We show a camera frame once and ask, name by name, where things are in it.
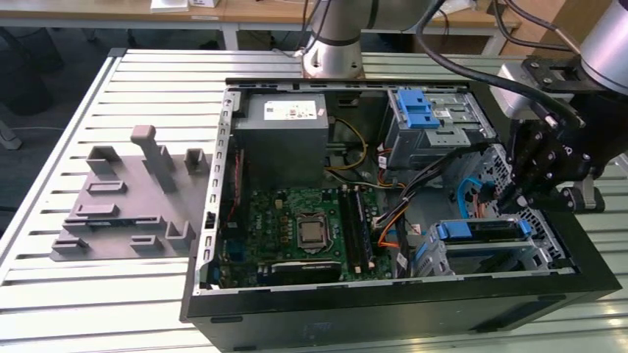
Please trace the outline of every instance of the blue cable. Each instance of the blue cable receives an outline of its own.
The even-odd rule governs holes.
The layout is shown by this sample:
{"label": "blue cable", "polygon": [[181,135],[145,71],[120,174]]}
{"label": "blue cable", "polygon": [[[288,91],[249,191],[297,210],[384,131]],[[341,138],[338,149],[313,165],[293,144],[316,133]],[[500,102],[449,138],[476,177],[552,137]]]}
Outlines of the blue cable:
{"label": "blue cable", "polygon": [[462,218],[469,218],[469,213],[466,212],[466,206],[464,204],[464,185],[466,183],[472,183],[474,184],[476,186],[478,186],[481,188],[481,182],[480,180],[469,177],[469,178],[465,178],[462,180],[462,182],[460,182],[460,186],[458,186],[458,190],[457,190],[457,193],[456,193],[456,198],[458,200],[458,209],[460,209],[460,215]]}

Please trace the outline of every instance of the sticker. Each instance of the sticker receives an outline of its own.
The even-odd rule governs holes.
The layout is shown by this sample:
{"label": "sticker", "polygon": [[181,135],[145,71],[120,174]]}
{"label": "sticker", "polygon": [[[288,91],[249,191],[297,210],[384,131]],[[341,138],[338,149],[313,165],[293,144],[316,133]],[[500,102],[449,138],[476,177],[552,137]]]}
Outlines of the sticker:
{"label": "sticker", "polygon": [[268,101],[264,104],[264,120],[316,119],[314,101]]}
{"label": "sticker", "polygon": [[401,253],[396,255],[396,263],[401,265],[404,270],[408,268],[408,259],[401,255]]}
{"label": "sticker", "polygon": [[445,110],[433,110],[432,114],[436,118],[450,118],[452,114],[449,114],[449,111]]}
{"label": "sticker", "polygon": [[384,156],[377,157],[377,164],[381,169],[385,169],[388,167],[388,158]]}
{"label": "sticker", "polygon": [[190,16],[192,20],[205,20],[205,21],[217,21],[218,17],[216,16]]}

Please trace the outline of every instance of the desk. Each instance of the desk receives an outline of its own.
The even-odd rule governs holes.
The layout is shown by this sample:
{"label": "desk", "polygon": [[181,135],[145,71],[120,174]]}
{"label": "desk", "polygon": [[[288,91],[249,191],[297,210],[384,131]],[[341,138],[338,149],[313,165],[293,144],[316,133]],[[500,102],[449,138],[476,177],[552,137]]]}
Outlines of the desk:
{"label": "desk", "polygon": [[[190,7],[185,13],[150,13],[149,8],[150,0],[1,0],[0,26],[217,29],[222,31],[228,50],[238,48],[238,30],[298,31],[301,28],[302,3],[296,0],[221,0],[216,8]],[[450,35],[488,36],[482,54],[500,53],[505,38],[490,15],[462,10],[448,18]],[[509,12],[504,20],[509,29],[518,27],[518,19]],[[442,27],[444,19],[437,18],[425,33],[442,34]]]}
{"label": "desk", "polygon": [[[521,57],[449,56],[494,74]],[[425,55],[365,54],[370,79],[461,79]],[[225,77],[300,77],[298,61],[268,51],[129,50],[106,58],[76,114],[0,240],[0,350],[17,352],[217,353],[178,322],[186,257],[56,263],[48,258],[89,171],[92,146],[141,154],[136,124],[157,127],[170,154],[213,151]],[[608,213],[581,225],[628,288],[628,179],[609,165],[596,181]],[[624,352],[628,289],[572,305],[512,332],[313,347],[298,352]]]}

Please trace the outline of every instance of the motherboard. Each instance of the motherboard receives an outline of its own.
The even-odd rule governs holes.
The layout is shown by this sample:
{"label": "motherboard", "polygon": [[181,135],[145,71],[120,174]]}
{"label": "motherboard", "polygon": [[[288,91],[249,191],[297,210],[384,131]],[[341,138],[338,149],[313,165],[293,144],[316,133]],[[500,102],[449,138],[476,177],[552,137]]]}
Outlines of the motherboard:
{"label": "motherboard", "polygon": [[392,278],[370,220],[369,188],[253,190],[246,236],[225,240],[226,287]]}

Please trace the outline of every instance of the aluminum table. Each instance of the aluminum table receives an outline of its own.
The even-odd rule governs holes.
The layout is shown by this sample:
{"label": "aluminum table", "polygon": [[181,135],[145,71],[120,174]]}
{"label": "aluminum table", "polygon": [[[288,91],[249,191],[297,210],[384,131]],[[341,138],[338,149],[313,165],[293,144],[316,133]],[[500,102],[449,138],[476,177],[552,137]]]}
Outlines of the aluminum table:
{"label": "aluminum table", "polygon": [[[108,57],[65,133],[0,240],[0,352],[217,352],[178,322],[188,259],[54,263],[50,244],[85,180],[90,147],[128,142],[136,124],[157,127],[172,154],[212,151],[226,77],[300,75],[298,63],[272,52],[128,50]],[[452,56],[496,73],[520,57]],[[460,79],[425,56],[365,54],[366,76]],[[628,179],[617,159],[597,185],[606,213],[578,220],[628,287]],[[624,352],[628,290],[561,309],[512,332],[293,349],[290,352]]]}

